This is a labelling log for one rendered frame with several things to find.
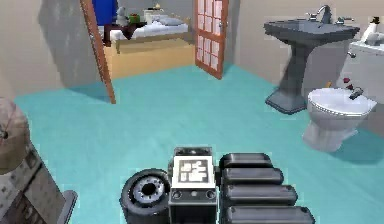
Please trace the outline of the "grey pillow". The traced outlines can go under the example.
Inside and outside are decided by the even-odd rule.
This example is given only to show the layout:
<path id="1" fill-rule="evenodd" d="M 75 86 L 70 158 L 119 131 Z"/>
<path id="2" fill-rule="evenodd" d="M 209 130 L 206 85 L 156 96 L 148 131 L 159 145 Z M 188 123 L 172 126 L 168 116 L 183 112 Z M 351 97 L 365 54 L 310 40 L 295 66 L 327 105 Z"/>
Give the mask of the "grey pillow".
<path id="1" fill-rule="evenodd" d="M 182 20 L 173 17 L 161 18 L 159 22 L 164 26 L 179 26 L 183 24 Z"/>

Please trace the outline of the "grey pedestal sink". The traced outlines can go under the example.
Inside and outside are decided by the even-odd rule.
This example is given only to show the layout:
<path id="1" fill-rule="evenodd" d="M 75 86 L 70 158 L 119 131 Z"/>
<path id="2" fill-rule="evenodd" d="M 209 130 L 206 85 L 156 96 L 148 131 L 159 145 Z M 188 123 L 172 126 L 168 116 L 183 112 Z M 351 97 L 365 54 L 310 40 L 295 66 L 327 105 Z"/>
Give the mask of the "grey pedestal sink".
<path id="1" fill-rule="evenodd" d="M 306 19 L 270 21 L 264 24 L 265 34 L 291 47 L 291 57 L 278 88 L 265 103 L 283 114 L 306 109 L 302 96 L 307 59 L 318 46 L 352 39 L 360 29 L 354 26 L 325 24 Z"/>

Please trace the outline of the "dark red table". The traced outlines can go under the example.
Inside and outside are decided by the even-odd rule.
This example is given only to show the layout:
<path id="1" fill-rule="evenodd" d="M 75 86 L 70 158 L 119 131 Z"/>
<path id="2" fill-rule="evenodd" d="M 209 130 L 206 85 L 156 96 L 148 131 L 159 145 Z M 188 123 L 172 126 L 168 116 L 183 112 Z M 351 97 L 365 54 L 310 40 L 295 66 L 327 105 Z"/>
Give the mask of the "dark red table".
<path id="1" fill-rule="evenodd" d="M 107 24 L 104 26 L 103 32 L 103 44 L 106 47 L 111 46 L 111 31 L 120 31 L 124 38 L 130 40 L 134 31 L 137 28 L 142 28 L 146 25 L 146 22 L 129 23 L 127 26 L 119 26 L 117 24 Z"/>

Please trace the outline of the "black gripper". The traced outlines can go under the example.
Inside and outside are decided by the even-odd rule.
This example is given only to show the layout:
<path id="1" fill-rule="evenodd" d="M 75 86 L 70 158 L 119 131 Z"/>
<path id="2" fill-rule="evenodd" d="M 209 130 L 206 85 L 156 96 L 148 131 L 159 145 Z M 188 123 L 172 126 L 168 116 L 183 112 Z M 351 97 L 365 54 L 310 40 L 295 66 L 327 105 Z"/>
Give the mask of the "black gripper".
<path id="1" fill-rule="evenodd" d="M 170 181 L 162 169 L 144 169 L 131 176 L 119 199 L 127 224 L 169 224 Z"/>

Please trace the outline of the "grey patterned bin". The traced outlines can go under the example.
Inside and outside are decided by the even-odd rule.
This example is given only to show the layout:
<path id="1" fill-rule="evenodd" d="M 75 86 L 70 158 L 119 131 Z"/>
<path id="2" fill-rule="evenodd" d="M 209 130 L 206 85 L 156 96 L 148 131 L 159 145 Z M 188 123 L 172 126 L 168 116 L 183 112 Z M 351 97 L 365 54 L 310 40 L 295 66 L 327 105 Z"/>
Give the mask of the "grey patterned bin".
<path id="1" fill-rule="evenodd" d="M 34 145 L 12 171 L 0 175 L 0 224 L 69 224 L 77 193 L 62 192 Z"/>

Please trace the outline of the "white nightstand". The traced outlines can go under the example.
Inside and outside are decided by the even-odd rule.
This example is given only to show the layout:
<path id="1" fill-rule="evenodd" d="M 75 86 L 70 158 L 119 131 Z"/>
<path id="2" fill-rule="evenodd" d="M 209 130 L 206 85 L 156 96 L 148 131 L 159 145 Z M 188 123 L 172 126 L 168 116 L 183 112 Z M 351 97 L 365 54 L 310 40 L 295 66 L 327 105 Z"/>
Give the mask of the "white nightstand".
<path id="1" fill-rule="evenodd" d="M 145 9 L 144 20 L 147 24 L 152 24 L 154 21 L 157 21 L 161 18 L 163 12 L 163 9 Z"/>

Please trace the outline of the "blue window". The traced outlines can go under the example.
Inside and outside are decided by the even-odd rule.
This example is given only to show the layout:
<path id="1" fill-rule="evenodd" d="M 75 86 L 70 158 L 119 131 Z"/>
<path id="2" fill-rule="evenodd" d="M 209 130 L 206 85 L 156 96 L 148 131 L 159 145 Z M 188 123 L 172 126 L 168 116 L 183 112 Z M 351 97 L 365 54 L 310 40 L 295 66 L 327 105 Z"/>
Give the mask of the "blue window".
<path id="1" fill-rule="evenodd" d="M 117 0 L 92 0 L 98 26 L 111 24 L 116 16 Z"/>

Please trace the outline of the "white toilet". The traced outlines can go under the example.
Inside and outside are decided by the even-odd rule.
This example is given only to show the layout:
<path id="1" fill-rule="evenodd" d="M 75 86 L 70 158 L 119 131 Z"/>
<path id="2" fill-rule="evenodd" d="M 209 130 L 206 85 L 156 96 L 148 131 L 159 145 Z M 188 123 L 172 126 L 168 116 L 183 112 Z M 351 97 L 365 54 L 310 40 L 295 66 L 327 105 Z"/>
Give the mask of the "white toilet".
<path id="1" fill-rule="evenodd" d="M 384 43 L 352 42 L 334 87 L 314 89 L 307 99 L 310 121 L 303 141 L 320 151 L 338 150 L 384 104 Z"/>

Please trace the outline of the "grey sink faucet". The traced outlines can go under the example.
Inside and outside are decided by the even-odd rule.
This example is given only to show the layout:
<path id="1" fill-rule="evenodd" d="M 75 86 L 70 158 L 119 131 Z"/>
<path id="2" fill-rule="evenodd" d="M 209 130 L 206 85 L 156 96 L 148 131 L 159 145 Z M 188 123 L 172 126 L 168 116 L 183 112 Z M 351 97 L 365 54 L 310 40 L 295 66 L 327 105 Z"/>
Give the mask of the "grey sink faucet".
<path id="1" fill-rule="evenodd" d="M 332 20 L 331 8 L 329 5 L 321 6 L 316 13 L 308 13 L 308 20 L 311 22 L 315 22 L 317 20 L 317 16 L 322 15 L 321 23 L 324 24 L 336 24 L 343 25 L 346 21 L 353 21 L 352 17 L 341 16 L 338 17 L 335 21 Z"/>

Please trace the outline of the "white soap bottle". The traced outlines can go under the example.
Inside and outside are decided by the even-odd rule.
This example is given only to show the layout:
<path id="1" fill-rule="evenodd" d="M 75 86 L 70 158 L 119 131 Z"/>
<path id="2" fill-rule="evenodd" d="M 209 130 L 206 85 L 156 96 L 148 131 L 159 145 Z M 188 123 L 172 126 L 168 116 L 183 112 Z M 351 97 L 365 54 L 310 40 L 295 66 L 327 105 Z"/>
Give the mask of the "white soap bottle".
<path id="1" fill-rule="evenodd" d="M 374 16 L 372 21 L 369 23 L 368 28 L 363 33 L 361 41 L 368 45 L 374 45 L 379 36 L 379 33 L 377 32 L 379 24 L 380 17 Z"/>

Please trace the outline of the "white bed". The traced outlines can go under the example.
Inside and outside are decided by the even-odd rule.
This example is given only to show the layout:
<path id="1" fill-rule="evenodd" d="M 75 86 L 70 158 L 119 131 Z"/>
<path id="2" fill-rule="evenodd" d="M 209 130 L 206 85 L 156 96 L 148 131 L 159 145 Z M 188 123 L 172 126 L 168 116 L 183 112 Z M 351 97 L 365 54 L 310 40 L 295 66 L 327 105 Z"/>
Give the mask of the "white bed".
<path id="1" fill-rule="evenodd" d="M 145 25 L 142 28 L 137 28 L 131 39 L 123 37 L 120 31 L 111 31 L 111 45 L 115 43 L 116 52 L 120 53 L 122 44 L 144 43 L 151 41 L 161 41 L 170 39 L 186 40 L 191 36 L 191 31 L 186 23 L 179 26 L 164 26 L 161 23 Z"/>

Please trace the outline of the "grey teddy figure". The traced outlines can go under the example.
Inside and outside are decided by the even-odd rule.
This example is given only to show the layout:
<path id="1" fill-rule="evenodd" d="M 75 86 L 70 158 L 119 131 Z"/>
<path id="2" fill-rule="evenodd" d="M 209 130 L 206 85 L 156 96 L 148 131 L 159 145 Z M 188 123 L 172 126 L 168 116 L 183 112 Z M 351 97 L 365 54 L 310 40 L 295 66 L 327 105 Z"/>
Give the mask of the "grey teddy figure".
<path id="1" fill-rule="evenodd" d="M 125 15 L 124 7 L 119 7 L 116 11 L 116 24 L 122 27 L 128 25 L 128 17 Z"/>

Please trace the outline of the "brown glass-paned room door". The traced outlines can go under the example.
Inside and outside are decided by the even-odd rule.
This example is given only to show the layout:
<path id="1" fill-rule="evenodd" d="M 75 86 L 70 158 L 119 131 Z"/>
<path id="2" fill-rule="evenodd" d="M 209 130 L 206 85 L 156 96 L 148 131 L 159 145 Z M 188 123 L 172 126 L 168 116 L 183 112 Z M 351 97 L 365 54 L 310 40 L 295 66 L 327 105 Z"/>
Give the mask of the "brown glass-paned room door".
<path id="1" fill-rule="evenodd" d="M 229 0 L 194 0 L 195 65 L 223 77 Z"/>

